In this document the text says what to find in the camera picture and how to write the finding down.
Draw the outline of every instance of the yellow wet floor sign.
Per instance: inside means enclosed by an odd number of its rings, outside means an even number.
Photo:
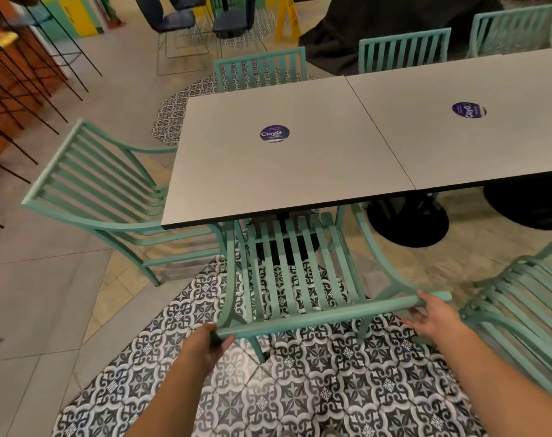
[[[294,7],[294,0],[280,0],[280,7],[278,8],[278,21],[276,22],[276,41],[286,39],[282,37],[284,32],[284,21],[288,15],[288,22],[290,23],[290,30],[292,36],[289,38],[294,42],[298,41],[301,35],[301,28],[298,25],[298,15],[296,14],[296,8]]]

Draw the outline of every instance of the patterned tile floor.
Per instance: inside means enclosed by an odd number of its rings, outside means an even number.
[[[223,261],[207,265],[62,411],[52,437],[126,433],[183,339],[217,319]],[[358,324],[263,337],[270,358],[262,365],[246,341],[237,341],[206,379],[193,436],[323,436],[330,429],[365,437],[484,434],[440,354],[412,344],[413,331],[394,315],[376,317],[363,344],[356,341]]]

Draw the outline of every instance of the forearm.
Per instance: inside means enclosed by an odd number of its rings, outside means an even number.
[[[205,376],[201,365],[185,361],[179,355],[157,395],[126,436],[189,437]]]
[[[468,327],[436,340],[491,437],[552,437],[552,396],[498,357]]]

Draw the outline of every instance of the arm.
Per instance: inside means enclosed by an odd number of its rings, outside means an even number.
[[[552,437],[552,395],[500,359],[448,304],[418,296],[427,316],[413,310],[403,323],[435,342],[490,437]]]
[[[153,400],[130,427],[126,437],[189,437],[203,382],[234,342],[234,336],[210,347],[210,333],[217,326],[206,323],[185,339]]]

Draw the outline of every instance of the mint green chair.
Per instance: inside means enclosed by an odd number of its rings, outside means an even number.
[[[225,58],[215,60],[213,64],[219,92],[254,88],[256,80],[265,87],[295,83],[298,77],[302,81],[308,78],[304,47]]]
[[[552,47],[552,5],[476,14],[468,56],[524,52]]]
[[[152,282],[151,267],[224,255],[221,227],[167,231],[161,227],[168,187],[158,185],[135,153],[173,153],[177,147],[143,148],[112,139],[82,119],[43,170],[22,205],[81,227],[120,251]],[[143,260],[130,245],[151,246],[214,233],[219,247]]]
[[[471,327],[482,327],[552,394],[551,260],[552,241],[534,256],[517,257],[498,276],[477,282],[481,290],[461,317]]]
[[[233,224],[224,225],[227,243],[227,287],[225,302],[217,322],[218,330],[212,335],[213,340],[221,341],[231,334],[236,335],[236,338],[246,338],[250,341],[259,361],[263,362],[264,355],[257,340],[258,336],[323,323],[363,319],[358,332],[358,338],[362,340],[374,316],[421,305],[423,302],[414,295],[416,287],[401,278],[383,257],[360,206],[354,204],[351,209],[369,249],[391,282],[391,292],[384,295],[387,299],[377,298],[372,301],[363,293],[341,230],[344,205],[339,208],[336,221],[333,221],[329,212],[323,213],[321,218],[317,214],[311,215],[309,220],[300,217],[298,226],[295,226],[291,219],[286,220],[286,233],[282,233],[279,221],[275,221],[270,226],[263,222],[260,224],[259,235],[256,234],[256,228],[249,225],[246,231],[247,237],[244,237],[241,226],[236,221]],[[317,258],[312,248],[311,234],[316,234],[318,237],[330,290],[321,279]],[[305,265],[308,265],[310,270],[308,273],[314,280],[314,286],[310,288],[306,280],[297,236],[301,237],[301,242],[309,246],[306,249],[308,264]],[[292,264],[287,263],[284,239],[289,239],[291,243],[294,257]],[[277,244],[278,261],[283,264],[280,271],[284,289],[278,289],[276,285],[277,278],[270,249],[270,241],[273,240]],[[239,246],[241,255],[239,265],[235,259],[236,244]],[[258,249],[263,249],[264,252],[263,265],[258,261]],[[337,275],[334,260],[337,261],[342,276]],[[261,269],[265,273],[265,279],[261,278]],[[241,272],[237,280],[236,271]],[[244,316],[236,310],[236,289],[237,292],[242,293]],[[388,299],[390,293],[395,295],[400,291],[408,295]],[[449,292],[434,294],[444,301],[451,300]]]
[[[448,58],[450,31],[445,28],[361,39],[359,73],[444,62]]]

